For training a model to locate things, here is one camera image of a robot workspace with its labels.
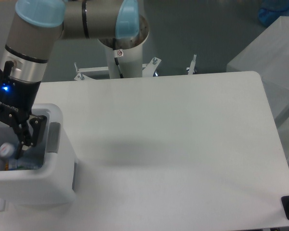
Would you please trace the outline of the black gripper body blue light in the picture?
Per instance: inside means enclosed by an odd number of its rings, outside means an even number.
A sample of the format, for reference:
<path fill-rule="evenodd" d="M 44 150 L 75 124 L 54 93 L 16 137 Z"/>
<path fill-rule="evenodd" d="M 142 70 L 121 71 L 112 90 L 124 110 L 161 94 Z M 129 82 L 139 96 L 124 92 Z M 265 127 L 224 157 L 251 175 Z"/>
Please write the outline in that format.
<path fill-rule="evenodd" d="M 18 131 L 31 115 L 40 84 L 5 78 L 0 69 L 0 122 Z"/>

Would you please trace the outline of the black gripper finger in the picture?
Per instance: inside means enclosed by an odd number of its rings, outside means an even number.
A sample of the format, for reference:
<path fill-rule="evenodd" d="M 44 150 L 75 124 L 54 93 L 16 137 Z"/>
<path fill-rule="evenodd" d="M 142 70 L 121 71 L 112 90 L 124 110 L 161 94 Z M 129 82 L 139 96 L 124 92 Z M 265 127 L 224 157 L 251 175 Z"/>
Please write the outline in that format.
<path fill-rule="evenodd" d="M 23 156 L 24 152 L 41 143 L 46 129 L 47 117 L 44 115 L 29 115 L 29 118 L 19 123 L 13 117 L 13 131 L 17 135 L 19 144 L 15 159 Z"/>

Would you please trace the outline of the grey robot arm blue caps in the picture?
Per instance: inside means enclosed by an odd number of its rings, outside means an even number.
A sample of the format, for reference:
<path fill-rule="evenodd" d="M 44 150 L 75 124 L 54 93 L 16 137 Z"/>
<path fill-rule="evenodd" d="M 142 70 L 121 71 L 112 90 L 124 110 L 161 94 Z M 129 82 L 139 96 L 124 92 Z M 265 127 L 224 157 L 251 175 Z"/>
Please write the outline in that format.
<path fill-rule="evenodd" d="M 59 39 L 129 39 L 140 31 L 135 0 L 19 0 L 0 63 L 0 122 L 18 138 L 15 158 L 41 143 L 47 118 L 32 106 Z"/>

